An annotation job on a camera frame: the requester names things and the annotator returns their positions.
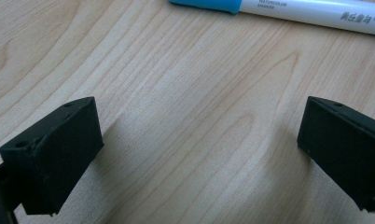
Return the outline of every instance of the blue marker cap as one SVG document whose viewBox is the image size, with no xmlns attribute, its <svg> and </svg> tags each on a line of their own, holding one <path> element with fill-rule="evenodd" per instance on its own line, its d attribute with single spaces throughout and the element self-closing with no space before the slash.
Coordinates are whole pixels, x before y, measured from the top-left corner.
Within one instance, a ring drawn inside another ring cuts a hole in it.
<svg viewBox="0 0 375 224">
<path fill-rule="evenodd" d="M 170 0 L 170 2 L 191 7 L 237 13 L 240 11 L 242 0 Z"/>
</svg>

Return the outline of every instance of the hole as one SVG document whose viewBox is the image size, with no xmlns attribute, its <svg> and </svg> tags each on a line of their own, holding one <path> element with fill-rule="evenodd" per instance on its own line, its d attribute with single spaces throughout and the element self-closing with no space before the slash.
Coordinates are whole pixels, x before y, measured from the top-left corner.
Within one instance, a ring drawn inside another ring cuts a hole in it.
<svg viewBox="0 0 375 224">
<path fill-rule="evenodd" d="M 28 145 L 27 141 L 22 141 L 22 142 L 19 142 L 18 144 L 16 144 L 16 147 L 26 147 L 27 145 Z"/>
</svg>

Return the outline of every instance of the marker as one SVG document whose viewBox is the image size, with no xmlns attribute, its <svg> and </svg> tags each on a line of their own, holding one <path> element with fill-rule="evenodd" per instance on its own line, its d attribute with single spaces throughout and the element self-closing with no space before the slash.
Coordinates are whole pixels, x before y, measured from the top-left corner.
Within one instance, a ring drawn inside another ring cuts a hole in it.
<svg viewBox="0 0 375 224">
<path fill-rule="evenodd" d="M 192 7 L 239 11 L 375 35 L 375 3 L 355 0 L 170 0 Z"/>
</svg>

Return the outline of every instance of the table surface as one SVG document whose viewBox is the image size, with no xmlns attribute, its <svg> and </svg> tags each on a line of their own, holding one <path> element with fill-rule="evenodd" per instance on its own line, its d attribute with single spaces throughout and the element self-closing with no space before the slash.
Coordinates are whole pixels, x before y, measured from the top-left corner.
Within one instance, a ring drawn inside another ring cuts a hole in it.
<svg viewBox="0 0 375 224">
<path fill-rule="evenodd" d="M 20 206 L 20 223 L 375 223 L 298 149 L 309 95 L 375 119 L 375 35 L 166 0 L 0 0 L 0 146 L 86 96 L 105 143 L 57 216 Z"/>
</svg>

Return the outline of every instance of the black plastic block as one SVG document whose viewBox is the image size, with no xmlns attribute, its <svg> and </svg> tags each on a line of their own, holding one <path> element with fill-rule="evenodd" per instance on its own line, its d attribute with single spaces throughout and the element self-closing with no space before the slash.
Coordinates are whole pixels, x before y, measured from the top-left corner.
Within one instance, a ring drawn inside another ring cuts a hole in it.
<svg viewBox="0 0 375 224">
<path fill-rule="evenodd" d="M 362 209 L 375 211 L 375 120 L 309 97 L 298 144 Z"/>
<path fill-rule="evenodd" d="M 38 121 L 0 148 L 19 183 L 28 215 L 58 213 L 103 147 L 93 97 L 76 100 Z"/>
</svg>

